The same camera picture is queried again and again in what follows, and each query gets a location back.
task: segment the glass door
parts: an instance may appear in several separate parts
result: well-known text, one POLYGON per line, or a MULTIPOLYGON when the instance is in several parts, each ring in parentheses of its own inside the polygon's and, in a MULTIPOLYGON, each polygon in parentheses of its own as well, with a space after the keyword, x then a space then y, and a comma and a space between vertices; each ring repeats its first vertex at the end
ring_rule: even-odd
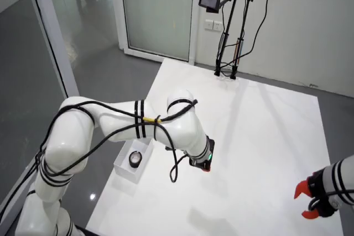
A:
POLYGON ((126 54, 194 64, 198 0, 116 0, 114 7, 126 54))
POLYGON ((37 3, 0 1, 0 235, 21 210, 30 178, 19 184, 50 121, 63 100, 77 94, 75 84, 67 86, 70 77, 59 67, 63 64, 53 53, 56 47, 48 39, 37 3))

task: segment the door frame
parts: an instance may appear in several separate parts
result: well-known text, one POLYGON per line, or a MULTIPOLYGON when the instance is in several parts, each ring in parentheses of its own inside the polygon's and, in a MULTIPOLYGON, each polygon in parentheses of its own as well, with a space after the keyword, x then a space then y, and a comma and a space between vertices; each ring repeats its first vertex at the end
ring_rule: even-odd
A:
MULTIPOLYGON (((53 2, 52 0, 32 0, 32 4, 64 98, 78 96, 79 91, 77 89, 74 73, 72 72, 70 60, 67 55, 63 36, 61 35, 53 2)), ((3 210, 10 195, 21 183, 22 179, 28 173, 30 165, 33 165, 34 162, 35 160, 32 159, 14 186, 8 192, 5 199, 0 202, 0 211, 3 210)), ((5 235, 7 233, 17 215, 21 211, 29 186, 34 181, 35 176, 36 174, 32 174, 31 177, 29 177, 26 182, 21 185, 13 199, 10 201, 0 224, 0 235, 5 235)))
POLYGON ((63 83, 67 97, 79 96, 79 90, 67 54, 63 35, 56 16, 53 0, 33 0, 38 20, 43 25, 43 34, 48 40, 47 46, 52 56, 52 62, 59 80, 63 83))
MULTIPOLYGON (((199 25, 199 0, 192 0, 192 17, 190 27, 189 58, 188 63, 194 65, 197 47, 197 33, 199 25)), ((119 48, 127 55, 142 57, 145 59, 162 62, 167 56, 143 52, 129 47, 124 1, 113 0, 114 14, 116 18, 119 48)))

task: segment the light switch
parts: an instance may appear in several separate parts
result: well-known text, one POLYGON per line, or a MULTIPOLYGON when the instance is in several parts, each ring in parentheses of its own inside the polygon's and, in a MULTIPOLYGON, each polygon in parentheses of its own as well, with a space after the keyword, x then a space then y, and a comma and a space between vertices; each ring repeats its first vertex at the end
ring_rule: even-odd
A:
POLYGON ((204 28, 205 28, 205 29, 208 29, 208 30, 212 30, 213 24, 214 24, 214 21, 213 21, 213 20, 211 20, 211 19, 206 19, 206 20, 205 20, 205 23, 204 23, 204 28))

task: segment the black cable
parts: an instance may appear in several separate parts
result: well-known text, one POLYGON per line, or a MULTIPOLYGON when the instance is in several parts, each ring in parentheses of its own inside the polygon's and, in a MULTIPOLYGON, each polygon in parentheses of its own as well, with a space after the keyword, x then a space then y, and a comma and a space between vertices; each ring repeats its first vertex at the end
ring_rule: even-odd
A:
POLYGON ((263 18, 261 24, 259 25, 259 27, 258 27, 258 29, 257 29, 256 36, 254 36, 252 48, 251 48, 251 50, 250 50, 249 52, 247 52, 247 53, 241 55, 241 56, 239 57, 239 59, 242 58, 242 57, 244 57, 244 56, 246 56, 246 55, 249 55, 249 54, 253 51, 254 45, 256 44, 256 39, 257 39, 257 35, 258 35, 258 33, 259 33, 259 30, 261 29, 261 27, 262 27, 262 25, 263 25, 263 23, 264 23, 264 21, 266 20, 266 17, 267 17, 268 1, 269 1, 269 0, 266 0, 266 3, 265 3, 265 7, 266 7, 266 8, 265 8, 264 18, 263 18))
MULTIPOLYGON (((173 120, 175 119, 176 117, 178 116, 181 116, 183 115, 184 113, 186 113, 188 110, 190 110, 194 105, 196 105, 198 103, 198 101, 195 99, 192 101, 191 104, 187 105, 186 107, 184 107, 182 110, 180 110, 179 112, 171 115, 171 116, 167 116, 163 119, 161 119, 161 122, 163 121, 170 121, 170 120, 173 120)), ((111 106, 108 106, 104 103, 101 103, 101 102, 97 102, 97 101, 86 101, 86 102, 81 102, 81 103, 78 103, 78 104, 73 104, 73 105, 70 105, 70 106, 65 106, 63 107, 62 109, 60 109, 57 114, 54 116, 54 118, 52 119, 52 121, 50 122, 49 124, 49 127, 48 127, 48 130, 47 130, 47 133, 45 135, 45 138, 44 140, 42 141, 41 145, 40 145, 40 148, 39 148, 39 151, 37 152, 37 154, 35 155, 35 163, 31 166, 29 172, 25 175, 25 177, 22 179, 22 181, 19 183, 19 185, 14 189, 14 191, 12 192, 12 194, 9 196, 9 199, 8 201, 6 202, 6 204, 4 205, 4 208, 2 209, 2 211, 0 212, 0 222, 2 220, 2 217, 5 213, 5 210, 6 208, 8 207, 8 205, 10 204, 11 200, 13 199, 13 197, 16 195, 16 193, 18 192, 18 190, 20 189, 20 187, 26 182, 26 180, 28 178, 31 177, 31 175, 36 171, 38 170, 38 167, 39 167, 39 164, 40 164, 40 161, 41 161, 41 158, 42 156, 44 155, 44 151, 45 151, 45 148, 43 149, 43 146, 44 144, 46 143, 49 135, 50 135, 50 132, 53 128, 53 125, 55 123, 55 121, 65 112, 71 110, 71 109, 78 109, 78 110, 81 110, 82 111, 82 108, 81 106, 84 106, 86 104, 97 104, 97 105, 100 105, 100 106, 103 106, 107 109, 110 109, 112 111, 115 111, 115 112, 118 112, 118 113, 123 113, 125 115, 128 115, 128 116, 131 116, 131 117, 138 117, 140 119, 143 119, 142 116, 138 116, 138 115, 135 115, 135 114, 132 114, 132 113, 129 113, 129 112, 125 112, 123 110, 120 110, 120 109, 115 109, 111 106)), ((115 134, 118 134, 119 132, 122 132, 122 131, 125 131, 125 130, 128 130, 130 128, 134 128, 134 127, 139 127, 141 125, 153 125, 155 127, 159 127, 161 128, 164 133, 166 134, 167 138, 168 138, 168 141, 170 143, 170 146, 171 146, 171 149, 172 149, 172 152, 173 152, 173 157, 174 157, 174 161, 175 161, 175 165, 173 166, 173 168, 171 169, 170 171, 170 179, 171 179, 171 182, 176 182, 177 178, 178 178, 178 163, 181 161, 178 160, 177 161, 177 156, 176 156, 176 150, 175 150, 175 147, 174 147, 174 144, 172 142, 172 138, 170 136, 170 134, 168 133, 168 131, 165 129, 165 127, 159 123, 156 123, 156 122, 141 122, 141 123, 136 123, 136 124, 132 124, 132 125, 128 125, 126 127, 123 127, 123 128, 119 128, 113 132, 111 132, 109 135, 107 135, 106 137, 104 137, 93 149, 91 149, 88 153, 86 153, 84 156, 80 157, 78 160, 76 160, 74 163, 72 163, 71 165, 69 165, 67 168, 59 171, 59 172, 49 172, 48 169, 45 167, 44 170, 45 170, 45 174, 47 176, 50 176, 50 177, 55 177, 55 176, 59 176, 59 175, 64 175, 67 171, 69 171, 70 169, 72 169, 73 167, 75 167, 77 164, 79 164, 80 162, 82 162, 84 159, 86 159, 87 157, 89 157, 91 154, 93 154, 104 142, 106 142, 110 137, 112 137, 113 135, 115 134), (172 172, 173 170, 175 170, 175 177, 172 178, 172 172)))
POLYGON ((223 31, 222 31, 222 33, 225 33, 225 20, 224 20, 224 17, 223 17, 223 8, 224 8, 224 6, 222 6, 222 8, 221 8, 221 13, 222 13, 222 26, 223 26, 223 31))
POLYGON ((343 195, 345 193, 354 193, 354 189, 332 191, 332 192, 324 193, 321 196, 316 196, 310 201, 308 209, 309 211, 313 211, 316 208, 318 201, 321 199, 326 199, 327 197, 334 196, 334 195, 343 195))
MULTIPOLYGON (((256 39, 257 39, 257 35, 258 35, 258 33, 259 33, 259 30, 261 29, 261 27, 262 27, 262 25, 263 25, 263 23, 264 23, 264 21, 266 20, 266 17, 267 17, 268 1, 269 1, 269 0, 266 0, 266 3, 265 3, 265 7, 266 7, 266 8, 265 8, 264 18, 263 18, 261 24, 259 25, 259 27, 258 27, 258 29, 257 29, 257 31, 256 31, 256 35, 254 36, 253 45, 252 45, 251 50, 250 50, 249 52, 247 52, 247 53, 241 55, 238 59, 240 59, 240 58, 242 58, 242 57, 244 57, 244 56, 246 56, 246 55, 249 55, 249 54, 253 51, 254 45, 256 44, 256 39)), ((244 16, 244 15, 245 15, 245 12, 246 12, 246 0, 244 0, 243 20, 246 19, 245 16, 244 16)), ((232 61, 230 61, 230 62, 228 62, 228 63, 226 63, 226 62, 221 62, 221 64, 225 64, 225 66, 221 66, 220 68, 223 68, 223 67, 226 67, 226 66, 230 66, 233 62, 234 62, 234 60, 232 60, 232 61)))
POLYGON ((8 207, 8 205, 10 204, 11 200, 13 199, 13 197, 16 195, 16 193, 18 192, 18 190, 20 189, 20 187, 26 182, 26 180, 28 178, 31 177, 31 175, 35 172, 36 169, 36 163, 34 163, 30 170, 27 172, 27 174, 23 177, 22 181, 18 184, 18 186, 14 189, 14 191, 12 192, 12 194, 9 196, 9 199, 7 199, 6 204, 4 205, 4 208, 1 210, 0 212, 0 223, 2 221, 2 218, 5 214, 5 210, 8 207))

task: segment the gray floor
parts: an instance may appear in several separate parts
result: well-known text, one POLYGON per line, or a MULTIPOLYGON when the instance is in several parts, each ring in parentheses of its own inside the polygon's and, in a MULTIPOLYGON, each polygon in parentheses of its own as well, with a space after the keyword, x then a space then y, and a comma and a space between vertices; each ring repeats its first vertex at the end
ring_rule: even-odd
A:
POLYGON ((0 95, 2 202, 64 99, 31 0, 0 13, 0 95))

